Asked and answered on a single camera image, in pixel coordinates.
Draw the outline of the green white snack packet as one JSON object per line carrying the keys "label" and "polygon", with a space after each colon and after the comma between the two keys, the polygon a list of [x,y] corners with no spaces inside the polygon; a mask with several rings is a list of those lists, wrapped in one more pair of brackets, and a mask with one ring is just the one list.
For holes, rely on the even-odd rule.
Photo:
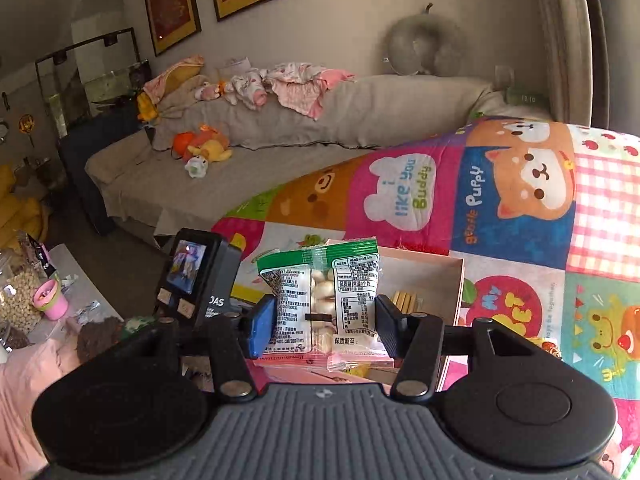
{"label": "green white snack packet", "polygon": [[267,356],[329,366],[388,358],[375,322],[377,240],[274,252],[260,257],[257,269],[277,299]]}

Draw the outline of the yellow snack stick packet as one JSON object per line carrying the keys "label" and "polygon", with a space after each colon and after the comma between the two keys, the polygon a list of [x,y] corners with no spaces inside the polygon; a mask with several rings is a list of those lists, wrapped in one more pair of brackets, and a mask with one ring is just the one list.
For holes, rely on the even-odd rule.
{"label": "yellow snack stick packet", "polygon": [[393,294],[393,304],[403,314],[411,314],[416,310],[416,294],[405,292],[404,290],[396,290]]}

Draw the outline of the pink cardboard box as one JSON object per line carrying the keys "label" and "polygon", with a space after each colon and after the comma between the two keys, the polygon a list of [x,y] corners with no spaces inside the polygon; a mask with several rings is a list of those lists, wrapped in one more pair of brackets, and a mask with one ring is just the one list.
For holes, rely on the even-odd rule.
{"label": "pink cardboard box", "polygon": [[[387,247],[381,247],[378,254],[379,294],[392,300],[396,290],[412,292],[418,298],[412,313],[436,315],[447,324],[457,321],[464,278],[462,259]],[[388,355],[378,334],[345,333],[335,320],[328,321],[326,316],[336,308],[333,298],[312,300],[310,312],[320,318],[302,322],[309,350],[267,352],[252,365],[261,367],[270,382],[380,382],[388,390],[400,361]]]}

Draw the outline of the small white plush toy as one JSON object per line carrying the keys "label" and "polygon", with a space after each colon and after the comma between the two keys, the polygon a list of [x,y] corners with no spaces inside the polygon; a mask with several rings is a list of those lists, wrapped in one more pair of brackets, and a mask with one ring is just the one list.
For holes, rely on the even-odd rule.
{"label": "small white plush toy", "polygon": [[202,156],[192,156],[184,165],[184,169],[192,179],[204,178],[207,174],[209,162]]}

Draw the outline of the beige sofa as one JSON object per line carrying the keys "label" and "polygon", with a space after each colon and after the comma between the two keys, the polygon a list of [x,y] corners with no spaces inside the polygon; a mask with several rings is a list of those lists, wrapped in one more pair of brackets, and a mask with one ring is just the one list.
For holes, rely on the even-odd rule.
{"label": "beige sofa", "polygon": [[[332,164],[457,130],[478,115],[548,119],[538,96],[517,98],[486,81],[378,75],[345,81],[311,119],[269,98],[260,110],[223,99],[197,102],[88,158],[85,172],[108,216],[137,236],[208,229],[244,200]],[[228,136],[233,154],[191,178],[170,154],[175,134],[200,125]]]}

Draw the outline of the colourful cartoon blanket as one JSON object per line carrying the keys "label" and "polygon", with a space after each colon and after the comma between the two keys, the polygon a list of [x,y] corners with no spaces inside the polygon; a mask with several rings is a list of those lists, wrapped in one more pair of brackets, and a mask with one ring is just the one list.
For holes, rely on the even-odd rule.
{"label": "colourful cartoon blanket", "polygon": [[308,168],[250,193],[214,231],[239,246],[258,288],[268,252],[373,237],[459,257],[461,324],[493,318],[560,352],[612,396],[601,462],[639,474],[639,141],[518,118]]}

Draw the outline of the pink plastic cup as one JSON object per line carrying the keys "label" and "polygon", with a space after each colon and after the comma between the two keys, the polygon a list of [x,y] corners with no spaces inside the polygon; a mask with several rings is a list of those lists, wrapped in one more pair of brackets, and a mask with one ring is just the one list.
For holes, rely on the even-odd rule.
{"label": "pink plastic cup", "polygon": [[52,278],[40,285],[34,292],[32,304],[50,321],[59,320],[68,310],[68,302],[57,278]]}

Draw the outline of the orange yellow plush toy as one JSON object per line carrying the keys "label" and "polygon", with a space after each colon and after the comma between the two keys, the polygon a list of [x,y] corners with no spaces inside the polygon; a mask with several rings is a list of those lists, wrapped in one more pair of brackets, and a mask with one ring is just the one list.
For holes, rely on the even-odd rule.
{"label": "orange yellow plush toy", "polygon": [[171,156],[188,162],[194,156],[206,162],[224,162],[232,156],[229,139],[218,129],[201,125],[197,132],[177,133],[172,140]]}

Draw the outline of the clear jar of nuts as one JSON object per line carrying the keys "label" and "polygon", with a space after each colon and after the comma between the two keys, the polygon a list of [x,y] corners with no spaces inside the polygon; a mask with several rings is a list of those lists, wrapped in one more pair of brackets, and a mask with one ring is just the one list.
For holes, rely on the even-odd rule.
{"label": "clear jar of nuts", "polygon": [[10,248],[2,249],[0,268],[0,318],[28,335],[42,319],[42,313],[32,303],[42,279]]}

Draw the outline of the pink yellow cushion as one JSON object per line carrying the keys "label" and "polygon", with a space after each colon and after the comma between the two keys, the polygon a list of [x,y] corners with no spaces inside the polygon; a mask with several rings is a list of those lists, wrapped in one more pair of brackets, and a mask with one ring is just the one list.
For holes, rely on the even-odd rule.
{"label": "pink yellow cushion", "polygon": [[160,101],[188,79],[198,76],[204,65],[205,60],[201,55],[192,55],[171,65],[163,73],[146,82],[137,96],[138,119],[142,122],[150,122],[157,118],[157,105]]}

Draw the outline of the pink baby clothes pile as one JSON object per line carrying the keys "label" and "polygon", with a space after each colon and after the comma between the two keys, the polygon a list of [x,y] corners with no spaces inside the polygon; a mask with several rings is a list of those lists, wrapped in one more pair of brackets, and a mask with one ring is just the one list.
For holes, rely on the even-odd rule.
{"label": "pink baby clothes pile", "polygon": [[275,96],[281,106],[318,120],[323,113],[324,96],[342,82],[354,80],[355,75],[348,70],[289,62],[270,68],[251,67],[218,84],[203,84],[194,91],[194,98],[223,98],[231,105],[243,103],[249,110],[260,110],[270,96]]}

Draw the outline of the glass fish tank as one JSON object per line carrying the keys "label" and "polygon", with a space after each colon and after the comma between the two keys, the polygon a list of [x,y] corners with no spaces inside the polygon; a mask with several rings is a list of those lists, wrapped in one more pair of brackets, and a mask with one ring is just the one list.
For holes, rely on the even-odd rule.
{"label": "glass fish tank", "polygon": [[88,120],[133,100],[151,79],[131,27],[76,42],[38,58],[44,107],[62,139]]}

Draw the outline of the grey neck pillow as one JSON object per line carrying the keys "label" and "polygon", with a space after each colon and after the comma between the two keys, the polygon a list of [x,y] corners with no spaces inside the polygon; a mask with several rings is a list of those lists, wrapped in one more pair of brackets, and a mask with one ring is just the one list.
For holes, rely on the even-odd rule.
{"label": "grey neck pillow", "polygon": [[385,56],[390,69],[400,76],[454,77],[466,53],[462,29],[450,18],[433,11],[427,3],[419,14],[402,18],[388,31]]}

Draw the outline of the left framed picture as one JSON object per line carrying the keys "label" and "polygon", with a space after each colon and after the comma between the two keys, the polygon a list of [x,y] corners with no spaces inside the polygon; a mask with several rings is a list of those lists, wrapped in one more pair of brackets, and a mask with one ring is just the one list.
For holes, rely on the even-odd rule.
{"label": "left framed picture", "polygon": [[202,30],[196,0],[145,0],[145,12],[156,56]]}

